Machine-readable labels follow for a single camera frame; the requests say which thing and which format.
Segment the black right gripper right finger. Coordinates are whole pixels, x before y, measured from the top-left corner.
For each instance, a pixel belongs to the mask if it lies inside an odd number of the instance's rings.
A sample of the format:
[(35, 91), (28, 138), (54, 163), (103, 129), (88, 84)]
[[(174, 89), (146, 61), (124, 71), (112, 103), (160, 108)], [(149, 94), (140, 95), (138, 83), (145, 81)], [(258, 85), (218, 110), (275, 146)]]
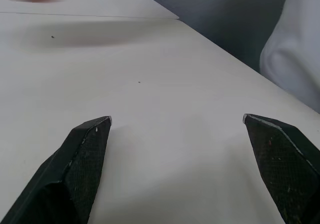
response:
[(320, 222), (320, 151), (295, 126), (245, 114), (260, 176), (287, 224)]

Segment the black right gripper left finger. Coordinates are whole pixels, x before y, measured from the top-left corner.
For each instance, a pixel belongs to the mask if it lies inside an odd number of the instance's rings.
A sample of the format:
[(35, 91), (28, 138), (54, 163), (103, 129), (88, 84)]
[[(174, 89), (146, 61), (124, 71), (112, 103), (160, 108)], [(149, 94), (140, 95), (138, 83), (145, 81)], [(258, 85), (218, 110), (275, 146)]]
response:
[(3, 224), (86, 224), (99, 188), (110, 116), (73, 128), (37, 169)]

